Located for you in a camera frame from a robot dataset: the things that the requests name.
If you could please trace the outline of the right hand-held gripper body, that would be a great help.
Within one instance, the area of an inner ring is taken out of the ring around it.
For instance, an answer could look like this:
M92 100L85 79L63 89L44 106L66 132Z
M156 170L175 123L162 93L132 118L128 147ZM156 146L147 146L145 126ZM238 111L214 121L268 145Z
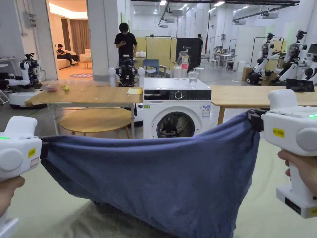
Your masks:
M299 106L294 91L273 90L268 93L269 109L250 109L252 129L282 150L300 156L317 155L316 107ZM291 182L276 188L276 197L303 218L317 216L317 200L302 181L294 164L289 165Z

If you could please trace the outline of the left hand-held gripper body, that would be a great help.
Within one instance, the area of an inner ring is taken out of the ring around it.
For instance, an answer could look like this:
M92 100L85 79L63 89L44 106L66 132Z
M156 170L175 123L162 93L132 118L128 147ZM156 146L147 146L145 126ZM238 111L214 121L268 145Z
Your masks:
M42 140L35 136L37 120L13 116L0 133L0 181L20 176L38 167Z

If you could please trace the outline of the person's left hand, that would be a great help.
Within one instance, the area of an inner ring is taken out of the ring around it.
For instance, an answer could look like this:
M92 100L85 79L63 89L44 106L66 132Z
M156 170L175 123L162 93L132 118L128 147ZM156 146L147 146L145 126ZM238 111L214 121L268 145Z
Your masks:
M22 176L0 182L0 216L3 216L10 207L15 190L24 184L25 179Z

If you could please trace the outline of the person's right hand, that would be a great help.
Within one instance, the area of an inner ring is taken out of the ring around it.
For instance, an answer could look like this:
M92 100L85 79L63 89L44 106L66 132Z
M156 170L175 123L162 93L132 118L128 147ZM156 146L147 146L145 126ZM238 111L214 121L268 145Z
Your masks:
M285 161L286 166L290 166L290 163L298 169L299 175L312 193L313 196L317 196L317 157L315 156L300 156L293 154L286 150L278 152L278 157Z

